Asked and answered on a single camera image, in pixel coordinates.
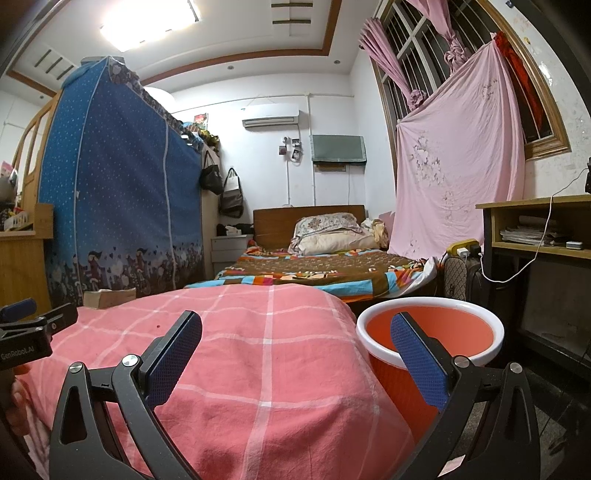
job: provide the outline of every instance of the floral pillow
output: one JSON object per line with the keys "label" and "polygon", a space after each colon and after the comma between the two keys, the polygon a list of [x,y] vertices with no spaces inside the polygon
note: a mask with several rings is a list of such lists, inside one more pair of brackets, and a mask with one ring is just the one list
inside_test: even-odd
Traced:
{"label": "floral pillow", "polygon": [[326,215],[304,217],[295,225],[294,237],[291,239],[288,251],[291,254],[301,253],[298,245],[303,238],[318,233],[339,231],[365,233],[357,224],[357,219],[352,213],[328,213]]}

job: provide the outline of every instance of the black suitcase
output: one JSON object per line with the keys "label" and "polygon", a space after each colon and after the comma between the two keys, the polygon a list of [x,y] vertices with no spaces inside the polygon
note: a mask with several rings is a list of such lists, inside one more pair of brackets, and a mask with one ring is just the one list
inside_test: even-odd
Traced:
{"label": "black suitcase", "polygon": [[484,278],[480,259],[448,258],[443,267],[443,285],[446,298],[483,306]]}

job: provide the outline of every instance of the white wall-mounted air conditioner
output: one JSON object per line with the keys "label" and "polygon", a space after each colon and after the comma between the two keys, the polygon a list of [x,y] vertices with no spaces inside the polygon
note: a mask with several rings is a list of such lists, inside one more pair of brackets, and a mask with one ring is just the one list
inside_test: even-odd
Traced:
{"label": "white wall-mounted air conditioner", "polygon": [[244,128],[295,125],[299,118],[300,108],[294,103],[252,105],[242,112],[242,125]]}

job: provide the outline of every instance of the black tote bag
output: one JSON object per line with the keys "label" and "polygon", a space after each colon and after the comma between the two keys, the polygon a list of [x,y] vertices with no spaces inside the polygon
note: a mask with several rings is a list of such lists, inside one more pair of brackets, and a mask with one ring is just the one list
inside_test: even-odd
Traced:
{"label": "black tote bag", "polygon": [[205,162],[199,177],[199,184],[203,190],[209,190],[216,195],[221,195],[223,193],[224,184],[222,183],[220,168],[213,161],[209,150],[205,151]]}
{"label": "black tote bag", "polygon": [[[238,188],[226,190],[228,179],[236,177],[238,179]],[[223,183],[223,192],[220,197],[219,212],[230,218],[240,218],[244,213],[244,196],[242,195],[242,185],[240,184],[240,177],[236,170],[230,168],[228,175]]]}

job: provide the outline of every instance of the silver bolt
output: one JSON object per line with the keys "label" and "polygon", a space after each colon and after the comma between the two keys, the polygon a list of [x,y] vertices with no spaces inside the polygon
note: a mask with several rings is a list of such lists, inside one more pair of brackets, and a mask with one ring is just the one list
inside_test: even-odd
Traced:
{"label": "silver bolt", "polygon": [[453,362],[459,368],[467,368],[470,365],[470,361],[465,356],[457,356]]}
{"label": "silver bolt", "polygon": [[515,374],[520,374],[523,371],[523,367],[516,362],[513,362],[511,365],[509,365],[509,368]]}
{"label": "silver bolt", "polygon": [[82,364],[80,362],[76,362],[75,364],[70,365],[70,372],[71,373],[76,374],[80,370],[82,370]]}
{"label": "silver bolt", "polygon": [[138,358],[137,355],[127,355],[127,356],[125,356],[123,358],[123,360],[121,361],[121,363],[124,364],[126,367],[132,367],[138,361],[139,361],[139,358]]}

